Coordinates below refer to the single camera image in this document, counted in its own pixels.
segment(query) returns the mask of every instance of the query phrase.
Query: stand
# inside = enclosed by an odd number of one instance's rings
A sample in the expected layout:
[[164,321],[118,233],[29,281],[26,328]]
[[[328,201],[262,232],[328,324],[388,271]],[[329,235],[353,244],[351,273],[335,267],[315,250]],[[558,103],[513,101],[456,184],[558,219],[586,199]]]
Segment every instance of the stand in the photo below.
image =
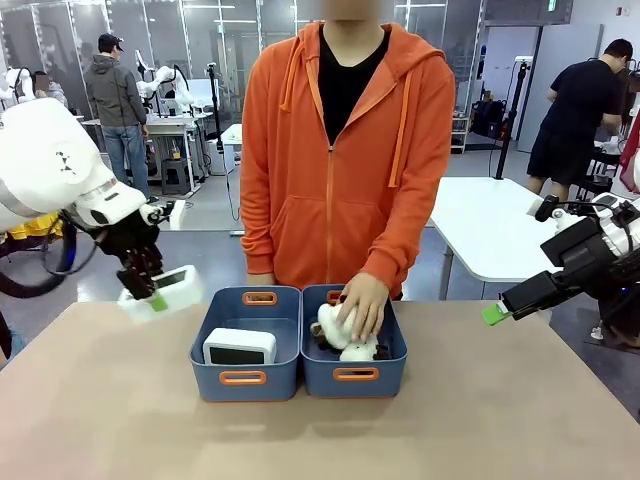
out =
[[513,122],[518,114],[518,103],[520,102],[520,94],[522,93],[522,85],[524,79],[527,76],[527,70],[529,69],[527,62],[520,64],[518,70],[518,83],[516,83],[516,91],[513,94],[513,103],[511,104],[511,111],[509,111],[509,117],[507,118],[507,131],[504,141],[502,142],[502,149],[500,150],[500,160],[498,161],[498,170],[496,171],[496,180],[502,180],[502,173],[504,171],[504,164],[507,161],[507,153],[509,152],[509,143],[511,142],[511,133],[513,132]]
[[207,73],[209,74],[209,82],[211,82],[211,99],[213,100],[213,119],[216,124],[216,148],[218,153],[222,156],[222,165],[224,163],[224,145],[222,144],[222,132],[220,131],[220,115],[218,113],[218,97],[216,96],[216,81],[215,72],[213,71],[213,64],[207,66]]

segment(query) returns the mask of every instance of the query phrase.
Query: glass wall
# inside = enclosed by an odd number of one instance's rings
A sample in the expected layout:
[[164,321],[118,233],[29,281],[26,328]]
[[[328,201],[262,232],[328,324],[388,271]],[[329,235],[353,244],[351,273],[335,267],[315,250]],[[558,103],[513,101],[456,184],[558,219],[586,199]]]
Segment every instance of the glass wall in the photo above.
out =
[[190,76],[191,66],[180,2],[145,0],[144,6],[155,67],[178,65],[184,75]]
[[67,3],[40,4],[34,7],[39,25],[40,53],[44,70],[59,84],[69,108],[80,115],[90,116],[89,102],[78,61],[78,52]]
[[192,78],[208,78],[209,63],[220,71],[222,55],[222,26],[218,2],[211,0],[185,0],[183,2],[187,42],[191,56]]
[[98,53],[98,37],[109,31],[105,3],[102,0],[79,0],[69,6],[78,59],[84,74],[93,56]]
[[[484,0],[383,0],[383,22],[396,22],[442,48],[456,76],[458,109],[467,110],[477,64]],[[177,64],[207,78],[216,64],[220,103],[239,121],[251,67],[269,45],[319,18],[318,0],[73,0],[2,8],[8,65],[51,69],[70,102],[88,115],[82,72],[106,31],[124,39],[121,63],[136,77],[135,50],[149,65]]]
[[2,11],[2,45],[7,67],[42,70],[31,7]]
[[478,68],[484,5],[485,0],[449,0],[446,7],[441,48],[456,78],[456,109],[464,113],[469,112],[476,96],[474,73]]
[[142,0],[106,0],[106,4],[111,33],[124,39],[122,43],[124,52],[120,57],[120,63],[135,73],[135,51],[140,50],[145,63],[153,65],[154,57]]

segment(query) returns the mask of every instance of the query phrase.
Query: white device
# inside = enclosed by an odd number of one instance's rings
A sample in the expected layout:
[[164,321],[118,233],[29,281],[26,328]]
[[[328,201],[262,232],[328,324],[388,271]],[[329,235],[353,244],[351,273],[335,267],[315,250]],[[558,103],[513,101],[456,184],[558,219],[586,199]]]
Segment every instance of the white device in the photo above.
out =
[[118,306],[127,312],[134,323],[147,323],[174,312],[202,303],[204,288],[196,267],[185,265],[153,277],[155,294],[136,300],[127,289],[118,298]]
[[273,365],[276,353],[269,332],[216,328],[202,344],[206,365]]
[[176,92],[175,101],[178,103],[181,109],[179,113],[187,113],[190,111],[194,99],[191,95],[191,92],[189,91],[187,81],[182,75],[182,72],[180,72],[179,68],[177,68],[176,66],[163,66],[160,67],[157,71],[149,68],[142,60],[142,55],[140,54],[139,50],[136,50],[136,62],[138,64],[138,69],[141,72],[155,72],[155,77],[151,82],[145,82],[141,80],[136,84],[136,86],[138,87],[138,93],[144,100],[148,101],[153,98],[154,93],[157,92],[158,88],[163,83],[173,83]]
[[[0,88],[0,100],[16,100],[17,97],[18,103],[24,103],[36,99],[31,72],[28,68],[10,68],[4,78],[8,88],[6,90]],[[22,90],[22,95],[19,96],[17,95],[18,85]]]

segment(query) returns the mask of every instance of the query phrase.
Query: table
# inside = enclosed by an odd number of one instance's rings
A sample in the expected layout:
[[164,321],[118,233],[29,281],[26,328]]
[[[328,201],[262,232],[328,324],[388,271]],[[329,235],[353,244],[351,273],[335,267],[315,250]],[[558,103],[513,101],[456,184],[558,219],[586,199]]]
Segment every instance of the table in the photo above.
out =
[[[198,120],[204,119],[210,115],[211,113],[199,113],[193,117],[188,114],[181,114],[173,117],[158,117],[157,115],[147,116],[147,129],[149,130],[150,136],[182,137],[184,140],[190,187],[189,193],[185,196],[186,198],[193,196],[193,194],[201,188],[201,185],[196,184],[194,179],[193,159],[191,149],[189,148],[188,134],[196,130],[196,122]],[[88,120],[86,122],[82,122],[82,125],[100,126],[100,120]]]
[[207,404],[187,360],[205,306],[135,326],[75,304],[0,373],[2,478],[637,479],[627,411],[539,317],[489,328],[486,305],[397,304],[394,399]]
[[442,179],[431,215],[447,243],[440,300],[447,299],[454,255],[483,282],[517,283],[544,270],[558,271],[540,248],[555,234],[556,223],[527,215],[536,198],[508,179]]

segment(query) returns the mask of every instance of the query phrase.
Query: orange handle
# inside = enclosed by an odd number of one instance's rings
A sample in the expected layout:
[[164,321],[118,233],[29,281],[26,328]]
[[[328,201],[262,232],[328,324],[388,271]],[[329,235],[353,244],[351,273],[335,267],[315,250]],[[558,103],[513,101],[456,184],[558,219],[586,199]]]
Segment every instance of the orange handle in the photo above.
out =
[[278,303],[278,296],[274,292],[245,292],[242,294],[242,303],[253,306],[275,305]]
[[373,382],[380,378],[376,367],[365,368],[336,368],[333,379],[338,382]]
[[327,292],[327,303],[329,305],[335,305],[338,303],[338,300],[340,300],[340,295],[342,295],[342,292],[339,290],[329,290]]
[[267,374],[260,370],[246,372],[220,372],[220,383],[233,387],[242,385],[264,385],[267,383]]

